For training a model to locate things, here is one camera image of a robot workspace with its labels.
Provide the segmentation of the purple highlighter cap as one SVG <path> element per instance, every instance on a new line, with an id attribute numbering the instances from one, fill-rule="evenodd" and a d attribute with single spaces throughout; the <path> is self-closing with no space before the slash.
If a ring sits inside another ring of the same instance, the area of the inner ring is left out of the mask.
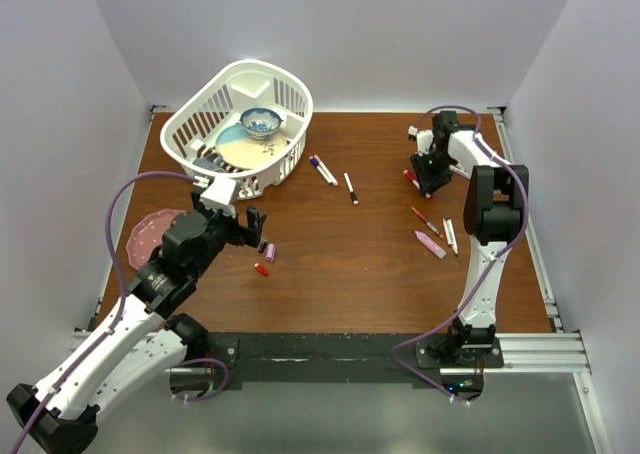
<path id="1" fill-rule="evenodd" d="M 265 259 L 268 262 L 273 262 L 275 260 L 276 257 L 276 246 L 272 243 L 267 245 L 266 251 L 265 251 Z"/>

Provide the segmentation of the red ink gel pen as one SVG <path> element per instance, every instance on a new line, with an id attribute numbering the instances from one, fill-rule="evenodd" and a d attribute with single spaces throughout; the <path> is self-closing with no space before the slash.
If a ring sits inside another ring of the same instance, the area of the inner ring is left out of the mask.
<path id="1" fill-rule="evenodd" d="M 412 212 L 436 235 L 438 236 L 440 239 L 445 239 L 443 233 L 440 231 L 440 229 L 433 224 L 430 220 L 427 219 L 427 217 L 421 213 L 417 208 L 411 206 L 410 207 Z"/>

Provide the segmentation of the red cap white marker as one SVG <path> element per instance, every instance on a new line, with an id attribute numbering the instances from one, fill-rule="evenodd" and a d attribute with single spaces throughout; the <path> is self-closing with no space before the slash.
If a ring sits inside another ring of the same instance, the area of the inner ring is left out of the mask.
<path id="1" fill-rule="evenodd" d="M 451 247 L 454 255 L 458 256 L 459 249 L 458 249 L 457 239 L 456 239 L 455 231 L 453 228 L 452 220 L 450 218 L 444 218 L 442 222 L 445 230 L 445 237 L 446 237 L 447 243 Z"/>

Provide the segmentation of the purple highlighter marker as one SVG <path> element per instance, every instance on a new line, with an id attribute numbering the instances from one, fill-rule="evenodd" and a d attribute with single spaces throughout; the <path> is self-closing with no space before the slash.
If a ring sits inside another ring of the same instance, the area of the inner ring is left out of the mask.
<path id="1" fill-rule="evenodd" d="M 436 241 L 434 241 L 429 235 L 425 232 L 415 230 L 414 231 L 416 239 L 432 254 L 434 254 L 438 259 L 443 259 L 447 252 L 441 247 Z"/>

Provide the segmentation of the black capped white marker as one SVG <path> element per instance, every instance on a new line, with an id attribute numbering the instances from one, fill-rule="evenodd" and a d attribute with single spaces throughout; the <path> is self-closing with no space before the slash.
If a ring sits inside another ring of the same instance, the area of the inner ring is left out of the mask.
<path id="1" fill-rule="evenodd" d="M 350 178 L 349 174 L 347 172 L 344 172 L 343 176 L 344 176 L 344 180 L 345 180 L 346 186 L 347 186 L 349 194 L 350 194 L 350 198 L 351 198 L 352 204 L 354 206 L 359 205 L 359 199 L 357 197 L 357 194 L 355 192 L 355 189 L 353 187 L 353 184 L 352 184 L 352 181 L 351 181 L 351 178 Z"/>

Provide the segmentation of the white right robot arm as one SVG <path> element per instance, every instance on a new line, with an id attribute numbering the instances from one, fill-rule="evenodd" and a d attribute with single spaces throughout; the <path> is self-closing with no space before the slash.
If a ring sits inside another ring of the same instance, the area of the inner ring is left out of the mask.
<path id="1" fill-rule="evenodd" d="M 466 285 L 444 340 L 432 356 L 459 367 L 489 352 L 496 334 L 496 303 L 506 260 L 525 236 L 529 220 L 529 170 L 514 165 L 484 140 L 481 116 L 470 108 L 472 125 L 459 121 L 462 107 L 445 105 L 423 114 L 408 128 L 416 143 L 410 162 L 420 192 L 432 195 L 453 178 L 459 165 L 469 175 L 463 225 L 471 254 Z"/>

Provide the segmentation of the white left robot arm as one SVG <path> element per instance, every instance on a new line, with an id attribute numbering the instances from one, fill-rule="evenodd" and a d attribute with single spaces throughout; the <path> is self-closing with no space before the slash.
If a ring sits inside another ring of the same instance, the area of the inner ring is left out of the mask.
<path id="1" fill-rule="evenodd" d="M 178 307 L 226 245 L 256 248 L 265 214 L 247 223 L 222 210 L 177 215 L 107 318 L 48 376 L 18 384 L 7 403 L 46 453 L 81 453 L 117 400 L 162 370 L 205 361 L 207 330 Z"/>

